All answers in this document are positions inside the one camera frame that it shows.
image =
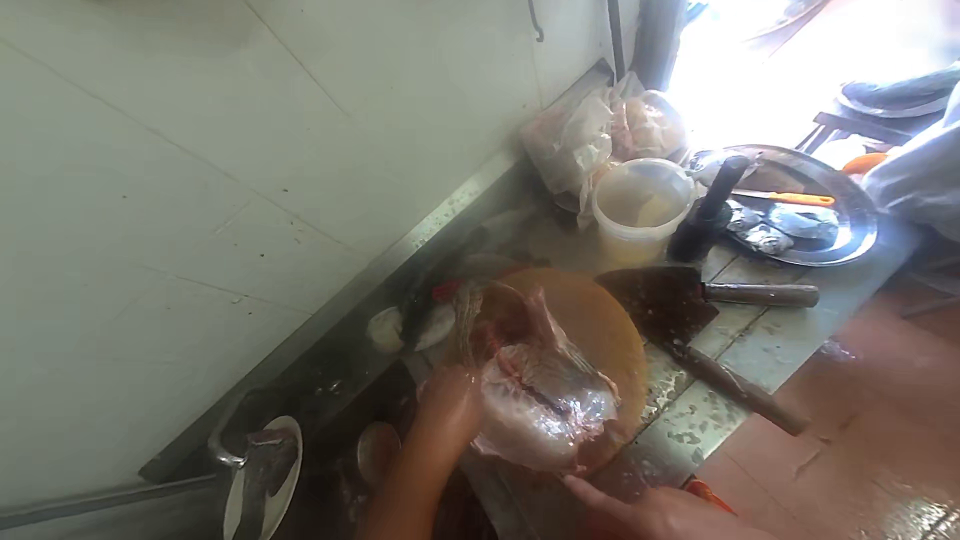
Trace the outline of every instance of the plate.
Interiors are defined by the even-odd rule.
[[[287,513],[290,501],[294,498],[294,490],[297,488],[297,479],[300,477],[300,464],[303,461],[303,433],[300,432],[300,424],[293,417],[279,416],[267,424],[264,430],[278,430],[280,428],[289,428],[297,434],[297,460],[294,466],[290,468],[287,480],[280,486],[279,491],[272,497],[267,497],[267,504],[263,511],[263,529],[260,532],[260,540],[267,540],[280,527],[283,516]],[[240,513],[243,509],[243,478],[245,471],[240,469],[233,473],[233,482],[230,485],[230,492],[227,495],[227,508],[224,511],[224,540],[232,540],[233,533],[240,525]]]
[[[766,257],[801,266],[836,266],[859,258],[874,246],[876,207],[867,193],[849,176],[807,154],[779,146],[746,144],[727,150],[739,152],[760,165],[737,187],[829,195],[836,199],[831,208],[838,214],[839,228],[832,243],[793,238],[793,248]],[[733,198],[746,207],[760,211],[765,211],[772,204],[765,199],[736,195]]]

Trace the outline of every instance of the red tiled floor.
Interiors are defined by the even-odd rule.
[[[877,293],[778,392],[812,418],[807,432],[790,437],[755,415],[698,473],[755,526],[781,539],[799,528],[960,540],[960,311],[905,321],[910,286]]]
[[[816,538],[725,454],[709,459],[697,477],[709,484],[714,494],[734,508],[738,516],[779,540]]]

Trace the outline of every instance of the orange-handled knife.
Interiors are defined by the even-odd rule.
[[[805,193],[777,193],[776,191],[753,191],[752,189],[735,189],[733,195],[743,195],[744,197],[756,197],[757,199],[770,199],[771,201],[780,201],[782,203],[796,203],[798,205],[811,205],[813,207],[831,207],[837,202],[833,197],[827,195],[807,195]]]

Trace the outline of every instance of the hand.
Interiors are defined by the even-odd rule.
[[[449,448],[456,456],[480,432],[480,373],[456,365],[438,368],[423,385],[410,438]]]
[[[776,540],[739,518],[679,489],[647,489],[626,504],[572,476],[564,483],[590,510],[589,527],[613,538],[642,540]]]

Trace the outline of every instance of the plastic bucket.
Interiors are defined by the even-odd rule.
[[[696,199],[693,181],[671,161],[643,159],[617,165],[593,191],[600,241],[618,267],[663,259],[670,234]]]

